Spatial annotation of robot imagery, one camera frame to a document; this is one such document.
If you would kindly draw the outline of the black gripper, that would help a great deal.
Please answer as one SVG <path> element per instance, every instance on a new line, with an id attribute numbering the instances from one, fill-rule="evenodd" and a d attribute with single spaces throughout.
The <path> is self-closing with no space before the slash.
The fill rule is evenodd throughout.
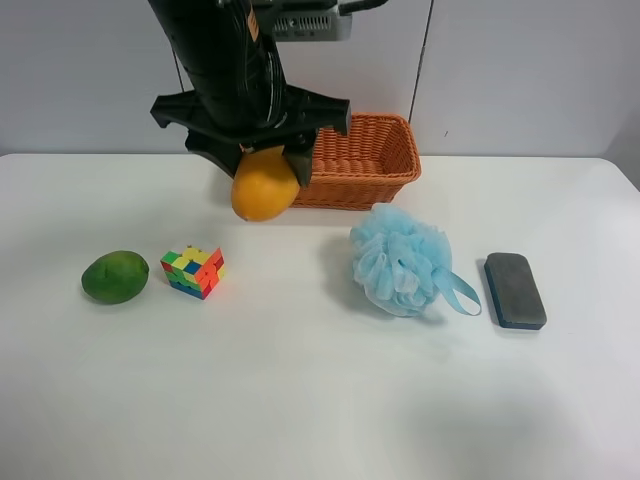
<path id="1" fill-rule="evenodd" d="M 187 129 L 187 150 L 234 178 L 243 147 L 284 145 L 298 184 L 311 182 L 318 131 L 350 129 L 350 103 L 287 83 L 273 36 L 248 1 L 150 4 L 192 88 L 158 97 L 151 115 Z"/>

